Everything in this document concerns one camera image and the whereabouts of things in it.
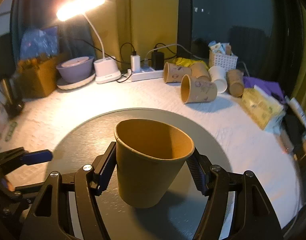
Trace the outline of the white charger plug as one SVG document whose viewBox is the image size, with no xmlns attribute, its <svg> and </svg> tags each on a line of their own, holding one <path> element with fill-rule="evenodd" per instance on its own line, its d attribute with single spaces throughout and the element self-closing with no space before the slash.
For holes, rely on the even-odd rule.
<svg viewBox="0 0 306 240">
<path fill-rule="evenodd" d="M 139 55 L 131 55 L 131 70 L 133 73 L 139 73 L 141 71 L 141 57 Z"/>
</svg>

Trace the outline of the printed paper cup back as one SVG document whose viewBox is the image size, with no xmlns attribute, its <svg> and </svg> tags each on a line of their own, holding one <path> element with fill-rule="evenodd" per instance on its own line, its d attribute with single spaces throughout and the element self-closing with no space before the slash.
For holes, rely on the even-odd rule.
<svg viewBox="0 0 306 240">
<path fill-rule="evenodd" d="M 192 75 L 192 70 L 189 67 L 178 66 L 169 62 L 164 64 L 163 79 L 165 83 L 181 82 L 185 75 Z"/>
</svg>

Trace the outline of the brown paper cup lying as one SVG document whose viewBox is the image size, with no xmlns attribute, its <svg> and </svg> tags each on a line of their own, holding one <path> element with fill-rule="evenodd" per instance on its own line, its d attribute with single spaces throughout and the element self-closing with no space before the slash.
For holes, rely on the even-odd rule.
<svg viewBox="0 0 306 240">
<path fill-rule="evenodd" d="M 190 66 L 190 69 L 192 70 L 192 77 L 209 82 L 212 80 L 205 63 L 196 62 Z"/>
</svg>

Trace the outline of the purple bowl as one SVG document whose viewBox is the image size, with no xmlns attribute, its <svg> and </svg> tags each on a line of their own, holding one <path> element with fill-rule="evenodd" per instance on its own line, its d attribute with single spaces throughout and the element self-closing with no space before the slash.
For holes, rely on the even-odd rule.
<svg viewBox="0 0 306 240">
<path fill-rule="evenodd" d="M 91 75 L 93 61 L 93 56 L 77 57 L 58 64 L 56 69 L 67 83 L 76 83 Z"/>
</svg>

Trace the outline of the white power strip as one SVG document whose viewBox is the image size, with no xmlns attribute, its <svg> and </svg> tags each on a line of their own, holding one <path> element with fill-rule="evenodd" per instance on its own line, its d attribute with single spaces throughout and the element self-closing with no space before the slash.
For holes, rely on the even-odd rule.
<svg viewBox="0 0 306 240">
<path fill-rule="evenodd" d="M 128 78 L 131 82 L 160 79 L 163 77 L 163 70 L 154 70 L 151 67 L 141 68 L 140 72 L 134 73 L 131 69 L 128 69 Z"/>
</svg>

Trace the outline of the printed paper cup front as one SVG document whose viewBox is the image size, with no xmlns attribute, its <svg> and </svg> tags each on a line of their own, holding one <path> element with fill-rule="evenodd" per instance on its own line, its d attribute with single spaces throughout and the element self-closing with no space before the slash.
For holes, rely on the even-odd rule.
<svg viewBox="0 0 306 240">
<path fill-rule="evenodd" d="M 181 100 L 184 104 L 212 102 L 218 94 L 216 84 L 185 75 L 181 81 Z"/>
</svg>

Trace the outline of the blue patterned bag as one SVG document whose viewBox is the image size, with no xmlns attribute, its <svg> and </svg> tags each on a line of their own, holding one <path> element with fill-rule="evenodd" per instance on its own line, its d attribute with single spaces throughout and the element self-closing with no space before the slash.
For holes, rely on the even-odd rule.
<svg viewBox="0 0 306 240">
<path fill-rule="evenodd" d="M 28 29 L 25 31 L 21 43 L 19 59 L 26 60 L 41 54 L 56 56 L 59 53 L 58 26 L 45 29 Z"/>
</svg>

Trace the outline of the brown paper cup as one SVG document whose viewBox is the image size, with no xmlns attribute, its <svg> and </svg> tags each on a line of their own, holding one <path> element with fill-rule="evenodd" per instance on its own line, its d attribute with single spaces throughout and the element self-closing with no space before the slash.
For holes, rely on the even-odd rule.
<svg viewBox="0 0 306 240">
<path fill-rule="evenodd" d="M 195 150 L 187 133 L 150 119 L 120 121 L 114 137 L 119 195 L 139 209 L 153 207 L 161 200 Z"/>
<path fill-rule="evenodd" d="M 227 82 L 230 95 L 241 97 L 244 91 L 243 72 L 238 69 L 228 71 Z"/>
<path fill-rule="evenodd" d="M 196 62 L 190 66 L 190 69 L 192 70 L 192 77 L 209 82 L 212 80 L 205 63 Z"/>
</svg>

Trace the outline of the yellow tissue pack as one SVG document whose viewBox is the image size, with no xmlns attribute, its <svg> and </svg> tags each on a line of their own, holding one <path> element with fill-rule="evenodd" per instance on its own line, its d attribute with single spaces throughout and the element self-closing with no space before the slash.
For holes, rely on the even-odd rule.
<svg viewBox="0 0 306 240">
<path fill-rule="evenodd" d="M 286 114 L 285 107 L 260 87 L 244 89 L 242 107 L 260 129 L 280 134 L 281 122 Z"/>
</svg>

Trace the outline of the white round plate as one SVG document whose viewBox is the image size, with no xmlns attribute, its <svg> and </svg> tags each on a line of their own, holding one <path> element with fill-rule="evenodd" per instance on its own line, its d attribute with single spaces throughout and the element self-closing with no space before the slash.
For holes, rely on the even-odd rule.
<svg viewBox="0 0 306 240">
<path fill-rule="evenodd" d="M 89 77 L 81 81 L 75 82 L 75 83 L 68 83 L 63 78 L 60 78 L 56 82 L 56 85 L 61 90 L 74 90 L 74 89 L 78 89 L 78 88 L 88 85 L 90 82 L 92 82 L 95 79 L 95 76 L 96 76 L 96 73 L 95 71 L 93 71 Z"/>
</svg>

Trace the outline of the yellow snack bag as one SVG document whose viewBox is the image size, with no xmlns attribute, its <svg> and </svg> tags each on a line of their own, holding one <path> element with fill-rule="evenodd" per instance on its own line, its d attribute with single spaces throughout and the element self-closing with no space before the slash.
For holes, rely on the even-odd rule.
<svg viewBox="0 0 306 240">
<path fill-rule="evenodd" d="M 172 63 L 177 66 L 183 66 L 183 67 L 191 67 L 194 63 L 201 63 L 205 66 L 207 70 L 209 69 L 205 61 L 202 61 L 202 60 L 192 60 L 192 59 L 186 59 L 183 57 L 178 57 L 176 59 L 173 59 Z"/>
</svg>

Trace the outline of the round grey tray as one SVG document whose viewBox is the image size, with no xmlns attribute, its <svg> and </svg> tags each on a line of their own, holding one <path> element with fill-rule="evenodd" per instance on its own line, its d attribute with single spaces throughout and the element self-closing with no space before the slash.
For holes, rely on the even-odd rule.
<svg viewBox="0 0 306 240">
<path fill-rule="evenodd" d="M 201 125 L 157 109 L 124 109 L 81 124 L 54 150 L 49 172 L 76 173 L 116 145 L 116 170 L 94 203 L 109 239 L 193 239 L 208 198 L 197 189 L 212 172 L 231 166 L 216 139 Z"/>
</svg>

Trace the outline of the black charger plug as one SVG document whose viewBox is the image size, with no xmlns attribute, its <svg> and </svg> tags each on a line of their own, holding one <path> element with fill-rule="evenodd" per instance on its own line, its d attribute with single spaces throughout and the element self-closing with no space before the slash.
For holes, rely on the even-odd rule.
<svg viewBox="0 0 306 240">
<path fill-rule="evenodd" d="M 161 51 L 153 51 L 151 54 L 151 67 L 154 70 L 163 70 L 164 68 L 164 53 Z"/>
</svg>

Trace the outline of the yellow box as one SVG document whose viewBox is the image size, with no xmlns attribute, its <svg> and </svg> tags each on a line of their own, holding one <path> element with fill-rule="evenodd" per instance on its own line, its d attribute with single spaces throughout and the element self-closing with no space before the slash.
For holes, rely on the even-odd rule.
<svg viewBox="0 0 306 240">
<path fill-rule="evenodd" d="M 68 53 L 54 56 L 41 53 L 36 57 L 19 60 L 16 82 L 22 97 L 37 99 L 49 96 L 57 87 L 59 72 L 56 66 L 68 59 Z"/>
</svg>

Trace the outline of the purple cloth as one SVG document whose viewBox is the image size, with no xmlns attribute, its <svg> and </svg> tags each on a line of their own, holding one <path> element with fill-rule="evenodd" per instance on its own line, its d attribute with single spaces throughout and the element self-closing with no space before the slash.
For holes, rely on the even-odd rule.
<svg viewBox="0 0 306 240">
<path fill-rule="evenodd" d="M 255 86 L 262 89 L 267 95 L 274 97 L 281 104 L 285 104 L 284 93 L 277 82 L 265 81 L 256 77 L 243 77 L 245 88 L 255 88 Z"/>
</svg>

